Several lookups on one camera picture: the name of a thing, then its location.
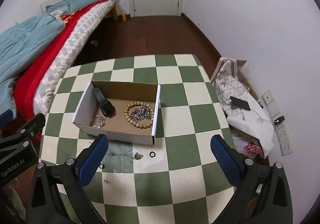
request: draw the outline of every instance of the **black smartphone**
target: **black smartphone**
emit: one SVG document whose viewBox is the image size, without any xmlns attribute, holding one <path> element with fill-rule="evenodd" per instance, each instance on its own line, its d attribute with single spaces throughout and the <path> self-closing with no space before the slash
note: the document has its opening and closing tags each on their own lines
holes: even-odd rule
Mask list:
<svg viewBox="0 0 320 224">
<path fill-rule="evenodd" d="M 241 99 L 237 99 L 235 97 L 230 97 L 230 101 L 231 101 L 231 107 L 236 107 L 239 109 L 244 109 L 246 111 L 250 111 L 250 107 L 249 107 L 249 103 L 241 100 Z"/>
</svg>

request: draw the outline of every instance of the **cardboard box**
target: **cardboard box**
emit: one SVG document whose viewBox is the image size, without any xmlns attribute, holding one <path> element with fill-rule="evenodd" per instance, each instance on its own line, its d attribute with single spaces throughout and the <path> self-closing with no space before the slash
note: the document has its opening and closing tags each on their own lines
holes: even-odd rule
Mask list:
<svg viewBox="0 0 320 224">
<path fill-rule="evenodd" d="M 90 127 L 93 115 L 103 116 L 93 94 L 93 89 L 96 87 L 100 88 L 103 95 L 116 109 L 116 115 L 111 118 L 107 117 L 105 125 L 100 129 Z M 105 134 L 108 139 L 154 145 L 159 99 L 160 85 L 92 80 L 88 83 L 80 98 L 72 122 L 89 135 L 98 136 L 99 134 Z M 152 127 L 140 129 L 132 126 L 125 118 L 124 110 L 126 106 L 137 101 L 146 102 L 154 108 L 155 113 Z M 143 119 L 139 123 L 146 124 L 149 121 L 148 119 Z M 94 125 L 99 125 L 99 119 L 95 118 Z"/>
</svg>

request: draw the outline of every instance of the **wooden bead bracelet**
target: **wooden bead bracelet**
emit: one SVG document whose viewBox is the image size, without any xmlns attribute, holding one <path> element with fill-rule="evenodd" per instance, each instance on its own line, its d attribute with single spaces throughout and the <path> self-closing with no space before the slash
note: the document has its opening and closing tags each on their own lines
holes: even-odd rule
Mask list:
<svg viewBox="0 0 320 224">
<path fill-rule="evenodd" d="M 131 109 L 131 108 L 133 108 L 133 107 L 136 107 L 136 106 L 145 106 L 146 108 L 148 108 L 148 109 L 150 110 L 151 120 L 150 120 L 149 123 L 147 123 L 147 124 L 139 124 L 138 122 L 135 122 L 135 121 L 133 121 L 133 120 L 130 118 L 130 116 L 129 116 L 129 109 Z M 133 125 L 133 126 L 135 126 L 135 127 L 137 127 L 137 128 L 149 128 L 149 127 L 151 127 L 152 124 L 153 124 L 153 116 L 154 116 L 154 114 L 155 114 L 155 112 L 154 112 L 153 108 L 152 108 L 149 104 L 144 103 L 144 102 L 134 102 L 134 103 L 128 104 L 128 105 L 126 106 L 125 110 L 124 110 L 124 116 L 125 116 L 125 118 L 127 119 L 127 121 L 128 121 L 131 125 Z"/>
</svg>

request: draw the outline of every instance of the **checkered tablecloth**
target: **checkered tablecloth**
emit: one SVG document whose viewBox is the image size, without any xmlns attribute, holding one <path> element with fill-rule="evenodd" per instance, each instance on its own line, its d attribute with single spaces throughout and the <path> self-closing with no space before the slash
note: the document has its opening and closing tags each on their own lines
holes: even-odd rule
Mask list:
<svg viewBox="0 0 320 224">
<path fill-rule="evenodd" d="M 108 224 L 208 224 L 233 195 L 210 150 L 220 134 L 234 147 L 228 123 L 198 58 L 191 54 L 146 55 L 71 67 L 60 79 L 41 141 L 41 161 L 63 164 L 90 146 L 94 137 L 71 119 L 90 80 L 161 84 L 154 146 L 110 141 L 108 152 L 134 155 L 103 159 L 88 198 Z M 154 151 L 156 157 L 149 153 Z M 79 222 L 59 185 L 71 218 Z"/>
</svg>

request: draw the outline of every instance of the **cable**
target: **cable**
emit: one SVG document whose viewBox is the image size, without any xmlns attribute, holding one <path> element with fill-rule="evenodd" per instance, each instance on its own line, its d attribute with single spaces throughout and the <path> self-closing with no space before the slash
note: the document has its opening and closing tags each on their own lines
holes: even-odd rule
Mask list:
<svg viewBox="0 0 320 224">
<path fill-rule="evenodd" d="M 267 123 L 273 124 L 273 121 L 266 120 L 266 119 L 262 118 L 262 117 L 259 115 L 258 112 L 256 112 L 256 111 L 253 110 L 253 109 L 251 109 L 251 110 L 258 115 L 257 121 L 260 122 L 261 124 L 262 124 L 263 122 L 267 122 Z"/>
</svg>

